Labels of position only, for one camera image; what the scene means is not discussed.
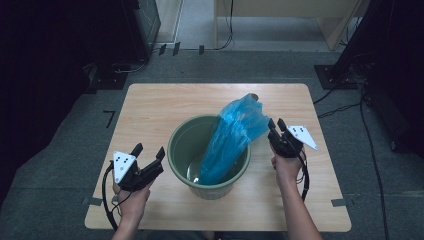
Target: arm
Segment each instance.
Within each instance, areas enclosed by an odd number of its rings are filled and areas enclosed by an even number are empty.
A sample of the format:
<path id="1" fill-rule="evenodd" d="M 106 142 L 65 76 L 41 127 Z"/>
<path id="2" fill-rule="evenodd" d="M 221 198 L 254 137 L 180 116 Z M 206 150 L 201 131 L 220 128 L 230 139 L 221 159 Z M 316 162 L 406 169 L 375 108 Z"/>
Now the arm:
<path id="1" fill-rule="evenodd" d="M 118 193 L 119 208 L 121 210 L 121 221 L 119 222 L 118 230 L 113 235 L 113 240 L 129 240 L 134 239 L 138 226 L 144 215 L 147 199 L 150 195 L 150 186 L 153 181 L 145 188 L 131 193 L 131 196 L 125 200 L 130 194 L 127 191 L 119 191 L 119 187 L 114 183 L 113 190 Z"/>
<path id="2" fill-rule="evenodd" d="M 299 159 L 284 158 L 275 151 L 274 154 L 271 161 L 277 171 L 289 238 L 322 239 L 297 189 L 296 179 L 301 168 Z"/>

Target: gray carpet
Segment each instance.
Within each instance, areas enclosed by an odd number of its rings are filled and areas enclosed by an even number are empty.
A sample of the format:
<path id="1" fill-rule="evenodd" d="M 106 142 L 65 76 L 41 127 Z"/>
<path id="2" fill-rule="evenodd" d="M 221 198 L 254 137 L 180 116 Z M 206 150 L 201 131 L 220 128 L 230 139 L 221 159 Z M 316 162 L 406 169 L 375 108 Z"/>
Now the gray carpet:
<path id="1" fill-rule="evenodd" d="M 314 64 L 333 64 L 338 53 L 231 52 L 154 54 L 129 75 L 124 90 L 83 95 L 52 143 L 22 166 L 0 215 L 0 239 L 108 239 L 112 231 L 84 226 L 89 198 L 132 83 L 305 83 L 312 98 L 322 90 Z M 357 103 L 359 90 L 337 90 L 318 103 L 317 114 Z M 107 128 L 110 114 L 116 111 Z M 384 187 L 391 239 L 424 239 L 424 161 L 390 151 L 390 137 L 372 108 L 364 106 Z M 384 239 L 379 187 L 359 107 L 320 120 L 352 229 L 325 239 Z"/>

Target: blue plastic bag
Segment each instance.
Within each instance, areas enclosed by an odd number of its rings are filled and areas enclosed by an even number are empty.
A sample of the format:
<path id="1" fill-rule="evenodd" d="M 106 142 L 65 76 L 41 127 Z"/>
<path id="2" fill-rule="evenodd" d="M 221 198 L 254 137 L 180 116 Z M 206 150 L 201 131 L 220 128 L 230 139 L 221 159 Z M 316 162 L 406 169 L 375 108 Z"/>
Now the blue plastic bag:
<path id="1" fill-rule="evenodd" d="M 218 184 L 249 143 L 268 131 L 262 104 L 247 94 L 225 106 L 200 165 L 199 183 Z"/>

